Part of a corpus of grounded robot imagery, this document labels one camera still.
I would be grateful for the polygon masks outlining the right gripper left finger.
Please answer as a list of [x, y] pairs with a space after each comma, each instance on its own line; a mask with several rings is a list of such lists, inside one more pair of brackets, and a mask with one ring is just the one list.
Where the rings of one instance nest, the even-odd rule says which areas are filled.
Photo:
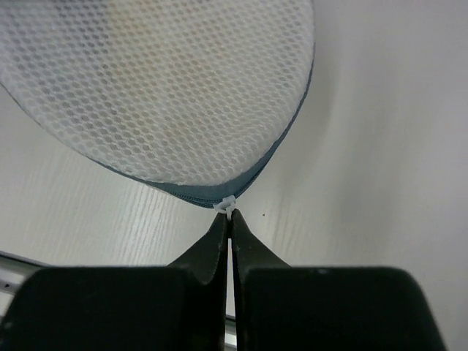
[[229, 224], [166, 266], [47, 267], [1, 322], [3, 350], [222, 350]]

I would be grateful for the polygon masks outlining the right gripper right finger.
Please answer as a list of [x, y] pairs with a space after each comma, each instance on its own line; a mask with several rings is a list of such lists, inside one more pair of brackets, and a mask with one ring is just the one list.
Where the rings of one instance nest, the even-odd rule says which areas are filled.
[[239, 350], [444, 350], [420, 285], [392, 267], [293, 267], [230, 220]]

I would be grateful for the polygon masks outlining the white mesh blue-trim laundry bag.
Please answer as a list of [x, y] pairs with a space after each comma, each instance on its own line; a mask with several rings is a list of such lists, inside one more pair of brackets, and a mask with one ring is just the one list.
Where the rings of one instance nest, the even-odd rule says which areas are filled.
[[314, 66], [312, 1], [3, 1], [1, 85], [84, 157], [231, 215]]

